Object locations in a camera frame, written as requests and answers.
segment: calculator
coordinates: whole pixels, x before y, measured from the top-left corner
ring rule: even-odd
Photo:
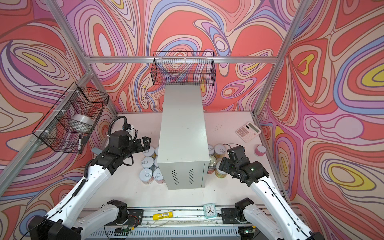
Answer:
[[[236,133],[244,142],[249,142],[259,135],[261,131],[253,123],[247,122],[244,126],[237,129]]]

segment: black wire mesh basket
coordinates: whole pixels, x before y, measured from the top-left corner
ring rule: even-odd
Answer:
[[[215,53],[212,51],[154,51],[153,85],[215,84]]]
[[[55,152],[82,153],[109,96],[94,88],[79,86],[68,94],[71,96],[64,106],[54,110],[58,113],[53,121],[44,130],[36,130],[47,113],[32,133]]]

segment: alarm clock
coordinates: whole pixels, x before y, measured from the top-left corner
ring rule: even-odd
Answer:
[[[204,208],[205,218],[217,217],[217,211],[216,211],[215,204],[205,204],[203,206],[203,208]]]

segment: gray metal box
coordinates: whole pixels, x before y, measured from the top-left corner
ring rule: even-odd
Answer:
[[[157,164],[168,189],[205,187],[209,162],[200,86],[166,85]]]

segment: yellow glue stick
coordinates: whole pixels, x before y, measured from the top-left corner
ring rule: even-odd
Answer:
[[[154,214],[152,216],[152,219],[153,220],[159,220],[159,219],[168,218],[168,217],[173,217],[172,212],[164,212],[162,214]]]

